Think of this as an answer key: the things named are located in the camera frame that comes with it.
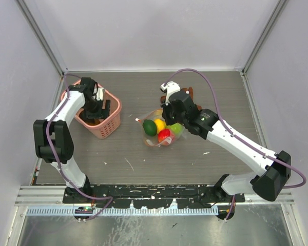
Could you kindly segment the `light green apple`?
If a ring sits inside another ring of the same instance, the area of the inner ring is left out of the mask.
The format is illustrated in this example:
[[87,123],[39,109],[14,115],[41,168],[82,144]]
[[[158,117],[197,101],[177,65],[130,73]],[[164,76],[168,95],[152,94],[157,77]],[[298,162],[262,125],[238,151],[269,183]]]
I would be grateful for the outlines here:
[[179,123],[175,123],[171,126],[168,126],[168,128],[173,132],[174,135],[179,135],[183,132],[183,126]]

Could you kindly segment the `red tomato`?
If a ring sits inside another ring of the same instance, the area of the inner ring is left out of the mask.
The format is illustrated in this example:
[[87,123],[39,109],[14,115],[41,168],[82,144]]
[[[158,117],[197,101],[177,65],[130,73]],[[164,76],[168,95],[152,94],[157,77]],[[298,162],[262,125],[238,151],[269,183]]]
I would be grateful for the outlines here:
[[171,144],[174,135],[170,129],[163,129],[158,133],[158,141],[162,145],[169,145]]

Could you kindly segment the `clear zip top bag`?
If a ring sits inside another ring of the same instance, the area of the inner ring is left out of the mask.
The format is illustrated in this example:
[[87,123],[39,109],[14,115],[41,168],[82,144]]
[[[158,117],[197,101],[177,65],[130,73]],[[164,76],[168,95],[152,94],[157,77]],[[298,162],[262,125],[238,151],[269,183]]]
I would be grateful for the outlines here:
[[185,128],[179,123],[168,126],[162,112],[162,109],[156,109],[135,119],[140,126],[143,142],[149,147],[170,146],[186,138]]

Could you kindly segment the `dark green lime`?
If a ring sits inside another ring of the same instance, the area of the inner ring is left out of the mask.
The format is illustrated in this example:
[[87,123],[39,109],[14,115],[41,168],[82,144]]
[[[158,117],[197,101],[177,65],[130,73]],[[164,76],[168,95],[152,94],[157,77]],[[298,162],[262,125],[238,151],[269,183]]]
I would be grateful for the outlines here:
[[157,134],[157,125],[151,119],[145,119],[142,123],[143,130],[148,136],[155,136]]

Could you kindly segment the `small yellow orange fruit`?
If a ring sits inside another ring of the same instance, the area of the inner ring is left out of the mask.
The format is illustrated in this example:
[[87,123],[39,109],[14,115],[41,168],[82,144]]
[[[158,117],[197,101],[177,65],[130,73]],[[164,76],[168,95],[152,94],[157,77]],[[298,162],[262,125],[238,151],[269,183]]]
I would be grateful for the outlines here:
[[88,124],[91,126],[99,125],[101,122],[98,119],[88,119]]

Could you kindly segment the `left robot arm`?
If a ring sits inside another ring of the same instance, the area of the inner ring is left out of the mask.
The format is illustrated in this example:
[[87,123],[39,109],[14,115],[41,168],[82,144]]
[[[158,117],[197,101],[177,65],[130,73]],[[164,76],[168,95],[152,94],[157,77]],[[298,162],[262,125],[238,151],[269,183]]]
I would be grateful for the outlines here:
[[69,131],[80,109],[84,110],[87,119],[108,117],[110,103],[104,103],[105,89],[90,77],[81,77],[78,84],[65,87],[65,95],[53,112],[33,124],[35,153],[38,158],[56,168],[79,202],[111,202],[110,196],[94,196],[89,178],[80,170],[73,157],[74,143]]

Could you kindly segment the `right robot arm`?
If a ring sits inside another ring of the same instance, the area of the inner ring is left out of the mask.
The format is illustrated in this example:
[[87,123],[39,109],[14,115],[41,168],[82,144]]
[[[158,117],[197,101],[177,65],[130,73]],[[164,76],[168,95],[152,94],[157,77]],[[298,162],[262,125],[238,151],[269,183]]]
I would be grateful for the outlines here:
[[275,201],[291,176],[291,156],[275,153],[237,131],[218,118],[210,109],[200,109],[186,90],[164,91],[162,116],[168,125],[179,123],[190,134],[213,142],[243,161],[252,172],[243,175],[224,174],[216,183],[215,196],[221,202],[233,195],[254,192],[267,201]]

